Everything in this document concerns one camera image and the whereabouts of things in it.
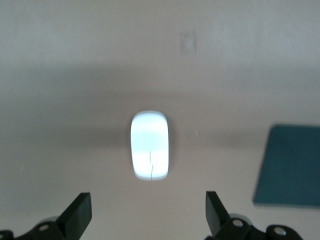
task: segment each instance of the computer mouse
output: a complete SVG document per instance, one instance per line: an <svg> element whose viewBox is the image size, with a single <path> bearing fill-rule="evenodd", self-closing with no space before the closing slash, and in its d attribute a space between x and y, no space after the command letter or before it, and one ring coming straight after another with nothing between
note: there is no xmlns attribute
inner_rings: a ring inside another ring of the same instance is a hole
<svg viewBox="0 0 320 240"><path fill-rule="evenodd" d="M131 123L131 155L138 179L162 180L169 169L168 122L161 112L138 112Z"/></svg>

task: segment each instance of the white wireless mouse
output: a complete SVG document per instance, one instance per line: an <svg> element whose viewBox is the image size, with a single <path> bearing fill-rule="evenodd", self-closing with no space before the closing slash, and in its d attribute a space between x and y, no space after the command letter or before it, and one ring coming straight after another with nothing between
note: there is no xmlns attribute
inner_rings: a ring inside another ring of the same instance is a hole
<svg viewBox="0 0 320 240"><path fill-rule="evenodd" d="M169 168L169 135L166 117L158 111L138 112L131 124L133 170L138 179L164 179Z"/></svg>

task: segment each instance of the screw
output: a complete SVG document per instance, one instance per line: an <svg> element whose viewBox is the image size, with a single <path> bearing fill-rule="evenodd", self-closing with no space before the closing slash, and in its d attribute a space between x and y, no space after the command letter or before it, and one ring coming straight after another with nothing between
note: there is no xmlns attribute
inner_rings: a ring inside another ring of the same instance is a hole
<svg viewBox="0 0 320 240"><path fill-rule="evenodd" d="M49 225L48 224L44 224L41 227L39 227L39 231L44 231L44 230L47 230L48 228L49 228Z"/></svg>
<svg viewBox="0 0 320 240"><path fill-rule="evenodd" d="M286 231L282 227L279 227L279 226L274 228L274 232L278 235L281 235L281 236L287 235Z"/></svg>
<svg viewBox="0 0 320 240"><path fill-rule="evenodd" d="M241 228L244 224L242 223L242 221L240 221L239 219L235 219L232 221L233 225L235 225L236 227Z"/></svg>

